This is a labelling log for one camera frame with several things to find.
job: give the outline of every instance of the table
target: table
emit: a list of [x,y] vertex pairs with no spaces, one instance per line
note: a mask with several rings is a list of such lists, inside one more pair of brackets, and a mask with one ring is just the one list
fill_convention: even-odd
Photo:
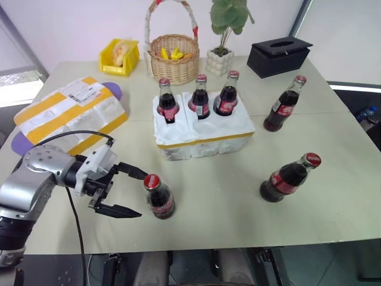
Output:
[[[111,133],[116,139],[113,151],[120,161],[159,174],[175,193],[177,210],[167,220],[154,218],[141,181],[124,174],[114,177],[105,203],[130,207],[143,214],[140,218],[95,214],[87,208],[89,197],[75,197],[85,252],[264,247],[381,237],[381,153],[370,138],[308,60],[299,72],[309,82],[294,114],[280,131],[265,131],[265,115],[299,72],[260,79],[245,66],[246,59],[236,58],[234,68],[241,73],[239,90],[256,134],[239,152],[186,161],[165,161],[155,145],[151,100],[158,87],[145,76],[143,62],[128,78],[102,74],[96,62],[61,63],[51,74],[39,96],[82,76],[117,82],[125,93],[122,105],[128,107],[130,118]],[[221,88],[224,81],[224,77],[209,76],[208,89]],[[193,88],[194,83],[188,83],[173,91]],[[19,159],[10,150],[17,131],[0,150],[0,159],[7,162],[1,182]],[[264,201],[258,191],[262,181],[306,152],[321,155],[321,166],[282,202]],[[56,187],[29,236],[26,253],[79,252],[67,194]]]

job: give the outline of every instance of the wicker basket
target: wicker basket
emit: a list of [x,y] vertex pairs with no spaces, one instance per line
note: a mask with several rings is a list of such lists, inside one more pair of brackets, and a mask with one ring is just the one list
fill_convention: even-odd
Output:
[[[164,35],[149,42],[149,21],[151,19],[152,12],[156,7],[167,0],[154,0],[147,11],[145,18],[145,42],[148,47],[148,53],[151,56],[152,72],[156,80],[162,77],[170,79],[172,85],[182,85],[186,82],[190,82],[194,79],[198,73],[199,64],[199,48],[197,43],[198,26],[193,16],[191,7],[186,1],[174,0],[181,3],[188,11],[190,19],[192,20],[192,30],[194,39],[183,35]],[[161,52],[161,48],[164,47],[167,51],[172,51],[175,48],[179,48],[184,53],[193,53],[190,58],[182,58],[179,60],[165,60],[157,53]]]

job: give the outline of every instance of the styrofoam box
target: styrofoam box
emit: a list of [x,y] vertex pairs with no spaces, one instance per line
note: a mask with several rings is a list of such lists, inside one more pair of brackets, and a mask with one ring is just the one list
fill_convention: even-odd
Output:
[[209,92],[210,115],[198,120],[188,107],[192,92],[175,95],[180,107],[175,122],[167,124],[164,116],[157,112],[159,97],[153,100],[154,129],[156,144],[167,160],[184,160],[191,157],[206,157],[231,153],[242,149],[255,132],[245,106],[239,96],[238,103],[230,116],[219,116],[213,111],[218,92]]

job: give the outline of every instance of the potted plant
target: potted plant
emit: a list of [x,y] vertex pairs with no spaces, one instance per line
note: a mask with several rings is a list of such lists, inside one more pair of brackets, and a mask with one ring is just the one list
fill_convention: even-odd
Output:
[[225,47],[231,32],[241,34],[248,18],[254,24],[246,3],[247,0],[213,0],[212,30],[221,35],[221,41],[218,47],[207,52],[207,71],[215,76],[227,73],[232,66],[234,52]]

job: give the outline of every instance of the red bottle cap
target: red bottle cap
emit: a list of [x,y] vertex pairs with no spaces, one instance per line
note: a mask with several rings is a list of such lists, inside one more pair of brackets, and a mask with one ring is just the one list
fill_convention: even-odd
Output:
[[159,85],[163,86],[163,85],[169,85],[169,79],[166,78],[166,77],[162,77],[160,80],[159,80]]
[[201,82],[206,82],[207,81],[207,76],[205,74],[198,74],[197,75],[197,78],[196,78],[197,81],[201,81]]
[[295,80],[302,84],[305,84],[307,82],[307,78],[302,75],[295,76]]
[[155,189],[159,186],[159,184],[160,184],[160,178],[156,174],[149,174],[144,179],[144,187],[147,190]]
[[305,158],[314,167],[318,167],[321,164],[321,158],[318,154],[315,153],[307,153]]
[[231,71],[229,71],[228,77],[238,78],[239,77],[239,72],[236,71],[236,70],[231,70]]

